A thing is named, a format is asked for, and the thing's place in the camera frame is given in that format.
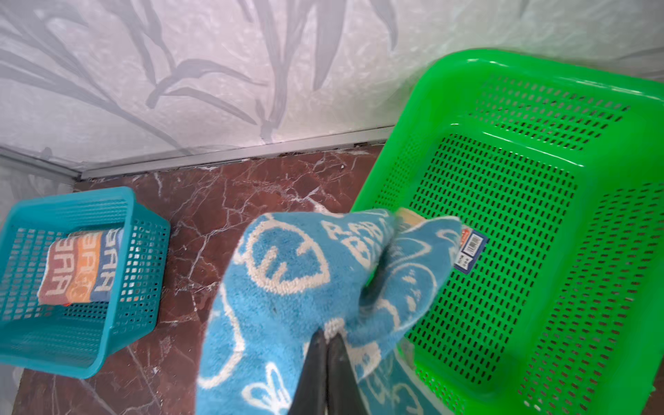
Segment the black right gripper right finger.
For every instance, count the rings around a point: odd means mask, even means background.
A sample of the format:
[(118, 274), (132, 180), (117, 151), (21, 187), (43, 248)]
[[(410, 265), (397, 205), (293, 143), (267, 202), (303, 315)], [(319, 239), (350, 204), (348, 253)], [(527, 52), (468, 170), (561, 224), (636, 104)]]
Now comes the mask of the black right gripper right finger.
[(328, 344), (328, 414), (368, 414), (341, 334)]

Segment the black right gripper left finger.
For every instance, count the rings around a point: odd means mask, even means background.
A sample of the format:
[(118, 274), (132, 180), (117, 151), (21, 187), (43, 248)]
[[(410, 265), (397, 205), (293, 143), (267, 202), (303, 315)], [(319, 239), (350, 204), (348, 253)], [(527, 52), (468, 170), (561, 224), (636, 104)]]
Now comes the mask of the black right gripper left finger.
[(311, 337), (289, 415), (324, 415), (327, 411), (328, 344), (323, 330)]

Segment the blue bunny towel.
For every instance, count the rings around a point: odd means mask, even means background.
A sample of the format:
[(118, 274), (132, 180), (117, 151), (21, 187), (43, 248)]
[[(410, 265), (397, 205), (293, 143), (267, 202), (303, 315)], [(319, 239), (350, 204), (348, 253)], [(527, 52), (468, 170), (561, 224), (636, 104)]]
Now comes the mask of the blue bunny towel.
[(311, 337), (341, 334), (368, 414), (443, 414), (398, 350), (459, 258), (455, 216), (271, 213), (240, 237), (202, 346), (195, 411), (288, 414)]

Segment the orange beige lettered towel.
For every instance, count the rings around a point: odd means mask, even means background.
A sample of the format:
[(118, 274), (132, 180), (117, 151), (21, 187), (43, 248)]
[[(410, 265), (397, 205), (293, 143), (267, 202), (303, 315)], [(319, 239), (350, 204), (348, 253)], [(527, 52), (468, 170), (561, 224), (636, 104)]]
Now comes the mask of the orange beige lettered towel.
[(84, 231), (56, 240), (48, 249), (38, 304), (107, 303), (111, 299), (122, 228)]

